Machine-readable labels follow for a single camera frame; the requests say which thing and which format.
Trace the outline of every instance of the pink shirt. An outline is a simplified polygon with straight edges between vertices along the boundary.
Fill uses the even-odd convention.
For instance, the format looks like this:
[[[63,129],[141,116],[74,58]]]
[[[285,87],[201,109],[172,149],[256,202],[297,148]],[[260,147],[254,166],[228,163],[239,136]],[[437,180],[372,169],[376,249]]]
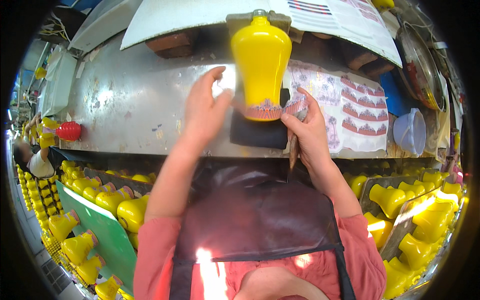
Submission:
[[[377,300],[385,291],[386,272],[367,219],[362,215],[339,218],[335,213],[347,272],[357,300]],[[133,278],[135,300],[167,300],[173,267],[173,253],[180,221],[157,218],[138,233],[138,259]],[[262,267],[281,266],[316,287],[330,299],[340,299],[336,257],[333,250],[314,252],[263,262],[200,263],[193,266],[192,300],[231,300],[238,293],[243,276]]]

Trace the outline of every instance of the right hand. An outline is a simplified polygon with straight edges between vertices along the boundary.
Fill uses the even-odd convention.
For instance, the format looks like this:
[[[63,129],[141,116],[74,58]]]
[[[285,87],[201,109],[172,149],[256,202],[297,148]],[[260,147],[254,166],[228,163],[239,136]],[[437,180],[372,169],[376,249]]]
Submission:
[[[288,128],[288,140],[291,139],[293,133],[297,135],[300,144],[300,159],[309,171],[313,171],[314,164],[330,159],[325,119],[317,101],[301,87],[297,91],[307,97],[307,116],[301,122],[292,115],[283,114],[281,120]]]

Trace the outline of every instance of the worker in background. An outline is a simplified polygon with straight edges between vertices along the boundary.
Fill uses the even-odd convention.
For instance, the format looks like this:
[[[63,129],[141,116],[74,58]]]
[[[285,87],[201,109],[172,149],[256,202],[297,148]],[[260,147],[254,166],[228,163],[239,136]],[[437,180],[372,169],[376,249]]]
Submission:
[[[386,272],[359,202],[330,158],[315,99],[303,122],[281,118],[300,142],[313,186],[232,168],[187,205],[203,149],[223,126],[232,91],[216,101],[203,75],[186,100],[186,126],[162,166],[140,228],[136,300],[381,299]]]
[[[40,126],[40,112],[25,125],[24,136],[17,139],[13,146],[13,159],[23,172],[29,172],[33,176],[49,178],[55,175],[61,162],[66,158],[52,147],[40,149],[39,145],[32,145],[29,138],[30,130],[34,125]]]

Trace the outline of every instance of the hand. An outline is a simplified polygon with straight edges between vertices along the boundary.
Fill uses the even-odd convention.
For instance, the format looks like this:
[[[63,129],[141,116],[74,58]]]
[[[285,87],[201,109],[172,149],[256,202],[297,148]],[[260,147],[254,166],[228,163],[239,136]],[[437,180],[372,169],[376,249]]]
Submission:
[[[216,67],[200,77],[185,102],[185,130],[182,136],[198,146],[199,151],[202,151],[222,128],[225,113],[233,98],[233,91],[226,89],[216,101],[213,99],[212,85],[222,77],[223,71],[225,67]]]
[[[317,101],[301,87],[297,91],[307,97],[307,116],[301,122],[292,115],[283,114],[281,120],[288,128],[289,140],[293,133],[297,135],[300,144],[300,159],[311,173],[315,163],[330,159],[325,119]]]

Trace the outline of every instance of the metal table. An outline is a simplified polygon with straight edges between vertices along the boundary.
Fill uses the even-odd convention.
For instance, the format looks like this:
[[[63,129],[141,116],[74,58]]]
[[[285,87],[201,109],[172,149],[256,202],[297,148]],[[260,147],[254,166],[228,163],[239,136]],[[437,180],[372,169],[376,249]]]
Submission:
[[[83,126],[81,140],[60,142],[62,149],[167,155],[184,126],[183,108],[196,79],[217,65],[226,65],[222,80],[214,84],[214,96],[222,88],[235,90],[235,67],[228,45],[199,46],[187,58],[162,59],[144,43],[120,51],[123,33],[105,43],[92,60],[87,58],[79,79],[74,78],[69,104],[61,120]],[[318,39],[314,49],[294,44],[292,59],[315,63],[331,71],[347,71],[342,58],[328,53]],[[82,59],[79,59],[77,70]],[[231,111],[217,138],[204,155],[228,157],[288,157],[282,150],[246,147],[229,141]],[[408,157],[398,151],[391,128],[387,153],[343,149],[339,158]]]

